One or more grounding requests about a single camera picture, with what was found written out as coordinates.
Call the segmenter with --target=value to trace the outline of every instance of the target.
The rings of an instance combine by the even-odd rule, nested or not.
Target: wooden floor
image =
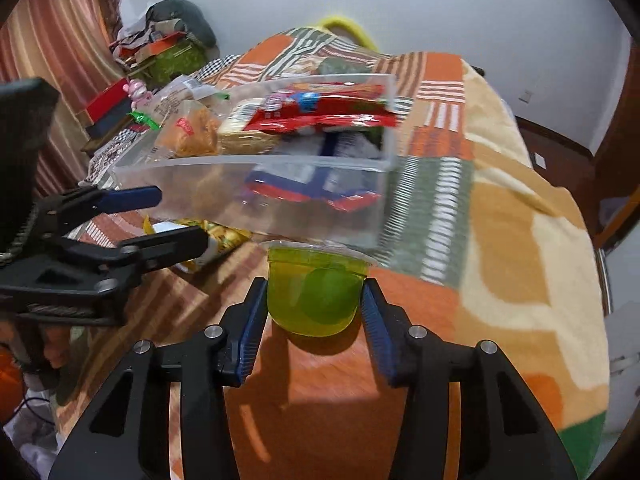
[[[533,161],[533,153],[545,158],[546,170],[535,163],[535,170],[553,186],[565,187],[574,196],[587,230],[593,238],[598,230],[598,203],[594,192],[594,168],[591,161],[571,148],[532,131],[520,128]]]

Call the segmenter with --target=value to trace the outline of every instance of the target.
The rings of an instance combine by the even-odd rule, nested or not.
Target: bed
[[[371,275],[390,303],[443,339],[496,341],[585,476],[600,441],[609,362],[593,248],[571,195],[533,171],[507,108],[453,54],[388,56],[302,27],[196,76],[224,89],[312,71],[326,58],[398,79],[400,157]],[[87,180],[108,186],[108,165],[136,135],[126,130],[99,153]],[[77,234],[113,244],[142,234],[142,217],[100,216]],[[203,274],[146,276],[126,326],[85,330],[74,342],[78,374],[68,372],[59,395],[60,431],[73,428],[133,343],[170,344],[217,322],[266,272],[264,251],[248,242]],[[459,391],[451,393],[447,479],[456,478],[460,433]],[[241,477],[386,478],[404,396],[374,370],[357,317],[338,336],[312,341],[268,320],[254,373],[225,394]],[[178,399],[172,388],[171,467],[182,478]]]

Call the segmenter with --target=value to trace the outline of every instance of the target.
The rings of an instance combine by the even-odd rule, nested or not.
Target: plastic bag
[[[274,134],[309,126],[367,128],[396,126],[386,109],[385,87],[368,83],[293,83],[263,99],[245,130]]]
[[[220,120],[197,101],[183,101],[156,138],[155,159],[216,155]]]
[[[231,110],[218,129],[218,153],[220,155],[263,155],[279,142],[278,136],[258,130],[244,131],[251,117],[260,107],[262,97],[240,101]]]
[[[372,258],[368,254],[361,253],[348,248],[345,245],[337,244],[326,241],[324,244],[307,244],[303,242],[291,242],[290,240],[268,240],[267,242],[261,242],[260,247],[264,247],[269,250],[271,248],[283,248],[283,249],[306,249],[309,251],[320,251],[322,253],[340,254],[340,256],[348,256],[349,258],[355,258],[367,262],[370,266],[377,267],[378,261]]]
[[[165,120],[176,111],[182,101],[199,101],[216,92],[218,90],[215,86],[203,84],[188,75],[181,75],[155,94],[151,101],[136,110],[163,126]]]

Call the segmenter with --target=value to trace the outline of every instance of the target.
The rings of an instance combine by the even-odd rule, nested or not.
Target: striped curtain
[[[0,80],[39,76],[61,94],[40,155],[37,195],[59,193],[86,176],[80,149],[88,136],[76,114],[122,77],[109,42],[100,0],[20,0],[0,28]]]

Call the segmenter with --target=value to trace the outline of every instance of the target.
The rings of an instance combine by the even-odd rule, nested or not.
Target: green jelly cup
[[[375,260],[346,248],[282,240],[268,244],[271,318],[288,332],[312,337],[347,328]]]

